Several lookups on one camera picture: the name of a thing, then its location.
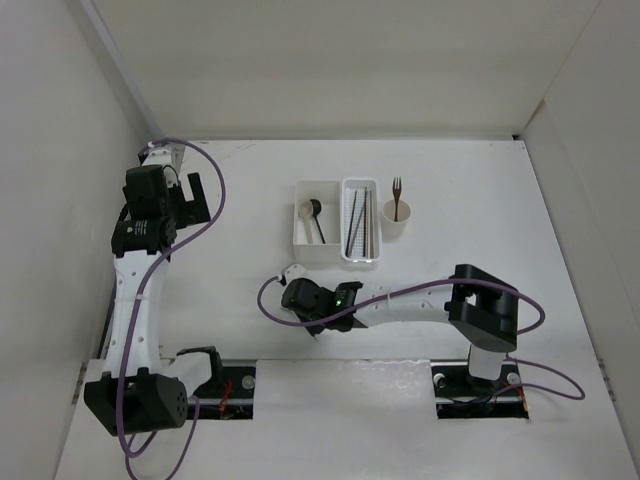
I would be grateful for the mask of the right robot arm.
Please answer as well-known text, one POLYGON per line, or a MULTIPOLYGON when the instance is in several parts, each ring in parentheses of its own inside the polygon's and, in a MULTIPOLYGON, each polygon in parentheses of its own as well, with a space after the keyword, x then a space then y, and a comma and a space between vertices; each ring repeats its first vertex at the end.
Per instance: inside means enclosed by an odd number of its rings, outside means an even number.
POLYGON ((313 336, 395 322, 451 325, 470 343, 465 386, 484 394, 498 384, 503 358, 516 349, 519 299, 504 291, 506 283, 472 265, 458 265, 453 277, 462 282, 394 296, 388 288, 359 281, 329 290, 293 264, 283 271, 281 307, 313 336))

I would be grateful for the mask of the black spoon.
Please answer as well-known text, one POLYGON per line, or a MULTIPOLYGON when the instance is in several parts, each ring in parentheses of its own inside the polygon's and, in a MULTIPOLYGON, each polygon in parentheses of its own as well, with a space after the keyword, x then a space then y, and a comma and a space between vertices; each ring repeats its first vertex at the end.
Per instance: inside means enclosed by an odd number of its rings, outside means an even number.
POLYGON ((322 204, 318 199, 311 199, 310 200, 311 206, 312 206, 312 217, 314 219, 316 228, 318 230, 318 233, 320 235, 320 239, 322 241, 323 244, 326 243, 326 239, 324 236, 324 232, 322 230, 321 224, 319 222, 319 216, 322 212, 322 204))

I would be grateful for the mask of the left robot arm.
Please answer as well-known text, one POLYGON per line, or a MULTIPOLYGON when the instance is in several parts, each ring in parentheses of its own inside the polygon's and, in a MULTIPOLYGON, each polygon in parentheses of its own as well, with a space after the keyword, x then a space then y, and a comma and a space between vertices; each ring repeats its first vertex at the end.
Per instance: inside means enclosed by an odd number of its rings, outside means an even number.
POLYGON ((187 179, 191 199, 169 165, 126 173, 126 215, 111 239, 116 298, 109 349, 100 379, 84 389, 85 404, 112 436, 180 428, 195 391, 209 397, 223 387, 213 346, 181 350, 168 367, 160 359, 161 294, 177 233, 211 224, 199 174, 187 179))

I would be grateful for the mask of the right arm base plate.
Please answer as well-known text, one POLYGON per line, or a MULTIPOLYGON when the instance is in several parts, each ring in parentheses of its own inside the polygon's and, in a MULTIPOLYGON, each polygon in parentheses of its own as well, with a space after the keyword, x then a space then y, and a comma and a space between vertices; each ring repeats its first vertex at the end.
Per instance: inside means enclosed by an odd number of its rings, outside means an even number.
POLYGON ((435 410, 441 420, 528 419, 529 411, 521 387, 501 390, 521 380, 513 362, 502 365, 497 380, 472 377, 465 361, 431 364, 435 410))

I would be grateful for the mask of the beige wooden spoon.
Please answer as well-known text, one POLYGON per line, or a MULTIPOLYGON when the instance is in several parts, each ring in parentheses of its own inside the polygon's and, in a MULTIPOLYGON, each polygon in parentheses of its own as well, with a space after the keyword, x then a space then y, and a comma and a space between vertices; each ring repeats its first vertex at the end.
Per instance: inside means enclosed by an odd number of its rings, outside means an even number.
POLYGON ((302 219, 307 243, 312 245, 314 243, 313 233, 311 230, 311 219, 313 215, 313 205, 309 200, 302 202, 298 207, 298 215, 302 219))

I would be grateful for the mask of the brown wooden fork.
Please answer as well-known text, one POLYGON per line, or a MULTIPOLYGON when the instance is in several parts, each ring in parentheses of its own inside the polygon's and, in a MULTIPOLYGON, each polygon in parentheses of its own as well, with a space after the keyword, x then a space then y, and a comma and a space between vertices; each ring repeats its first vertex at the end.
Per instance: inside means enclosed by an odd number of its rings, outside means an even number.
POLYGON ((402 193, 402 179, 400 177, 395 177, 392 183, 392 195, 394 199, 394 221, 399 221, 399 204, 402 193))

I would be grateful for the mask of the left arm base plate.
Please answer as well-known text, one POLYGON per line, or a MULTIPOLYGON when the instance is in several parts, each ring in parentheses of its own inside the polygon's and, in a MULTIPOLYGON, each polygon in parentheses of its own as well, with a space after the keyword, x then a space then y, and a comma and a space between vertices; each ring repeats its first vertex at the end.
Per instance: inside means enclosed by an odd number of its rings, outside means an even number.
POLYGON ((200 400, 200 420, 252 420, 256 387, 256 362, 223 362, 222 379, 210 379, 195 390, 200 400))

